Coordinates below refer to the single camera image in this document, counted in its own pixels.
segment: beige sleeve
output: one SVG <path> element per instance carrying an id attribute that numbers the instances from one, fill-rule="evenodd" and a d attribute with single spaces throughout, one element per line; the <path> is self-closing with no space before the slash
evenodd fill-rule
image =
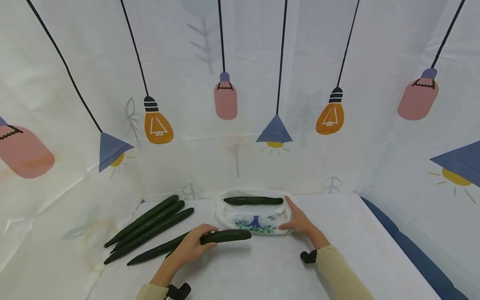
<path id="1" fill-rule="evenodd" d="M 135 300 L 162 300 L 167 296 L 167 293 L 168 288 L 149 283 L 142 287 Z"/>
<path id="2" fill-rule="evenodd" d="M 335 246 L 317 250 L 317 265 L 338 300 L 373 300 L 370 292 Z"/>

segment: white plastic bag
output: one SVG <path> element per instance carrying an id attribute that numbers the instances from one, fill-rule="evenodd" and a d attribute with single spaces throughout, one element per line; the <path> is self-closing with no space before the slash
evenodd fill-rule
<path id="1" fill-rule="evenodd" d="M 270 197 L 283 198 L 280 205 L 230 205 L 223 201 L 229 197 Z M 277 190 L 236 189 L 215 197 L 214 220 L 222 229 L 245 229 L 257 234 L 289 234 L 290 230 L 279 230 L 278 226 L 290 222 L 292 210 L 285 201 L 289 193 Z"/>

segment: person's left hand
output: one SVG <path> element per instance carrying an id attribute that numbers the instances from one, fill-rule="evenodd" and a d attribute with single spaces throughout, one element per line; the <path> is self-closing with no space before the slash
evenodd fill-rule
<path id="1" fill-rule="evenodd" d="M 216 246 L 216 243 L 200 245 L 200 237 L 213 231 L 218 231 L 218 228 L 208 224 L 201 224 L 192 229 L 167 259 L 175 262 L 179 268 L 193 263 L 209 249 Z"/>

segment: hand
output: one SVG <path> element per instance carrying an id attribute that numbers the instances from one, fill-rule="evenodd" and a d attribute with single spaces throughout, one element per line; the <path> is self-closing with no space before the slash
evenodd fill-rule
<path id="1" fill-rule="evenodd" d="M 218 231 L 218 228 L 208 224 L 201 224 L 199 227 L 192 229 L 167 259 L 175 261 L 179 267 L 193 263 L 209 249 L 216 246 L 216 243 L 200 245 L 200 237 L 213 231 Z"/>
<path id="2" fill-rule="evenodd" d="M 305 235 L 312 242 L 315 249 L 321 249 L 330 245 L 330 242 L 325 235 L 307 218 L 305 213 L 299 209 L 288 196 L 285 196 L 285 200 L 292 210 L 292 219 L 290 222 L 278 226 L 278 229 L 290 229 Z"/>
<path id="3" fill-rule="evenodd" d="M 207 250 L 216 246 L 216 243 L 200 245 L 200 237 L 212 231 L 218 231 L 218 228 L 208 224 L 202 224 L 192 229 L 172 255 L 163 261 L 150 283 L 159 287 L 168 287 L 181 267 L 196 261 L 207 252 Z"/>

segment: blue fabric edge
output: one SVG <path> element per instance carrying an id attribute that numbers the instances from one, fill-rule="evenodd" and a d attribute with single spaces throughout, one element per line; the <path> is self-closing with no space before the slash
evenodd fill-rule
<path id="1" fill-rule="evenodd" d="M 367 199 L 361 199 L 442 300 L 468 300 L 455 288 L 445 273 L 414 242 L 398 230 L 385 213 Z"/>

